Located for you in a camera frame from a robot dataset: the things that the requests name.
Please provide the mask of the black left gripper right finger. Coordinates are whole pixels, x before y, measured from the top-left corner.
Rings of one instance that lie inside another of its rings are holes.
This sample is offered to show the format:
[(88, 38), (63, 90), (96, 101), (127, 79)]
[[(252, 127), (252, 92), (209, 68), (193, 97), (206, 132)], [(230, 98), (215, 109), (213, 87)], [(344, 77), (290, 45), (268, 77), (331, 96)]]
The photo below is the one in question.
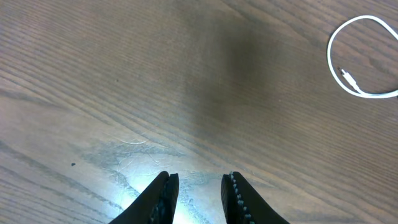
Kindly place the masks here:
[(239, 172), (223, 175), (221, 201), (227, 224), (289, 224)]

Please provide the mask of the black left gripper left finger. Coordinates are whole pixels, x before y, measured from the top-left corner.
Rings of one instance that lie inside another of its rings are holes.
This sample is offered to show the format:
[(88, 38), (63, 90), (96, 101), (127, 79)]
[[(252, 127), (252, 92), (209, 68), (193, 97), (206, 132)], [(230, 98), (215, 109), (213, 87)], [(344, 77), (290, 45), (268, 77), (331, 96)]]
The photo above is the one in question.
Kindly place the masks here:
[(179, 193), (178, 174), (162, 171), (109, 224), (172, 224)]

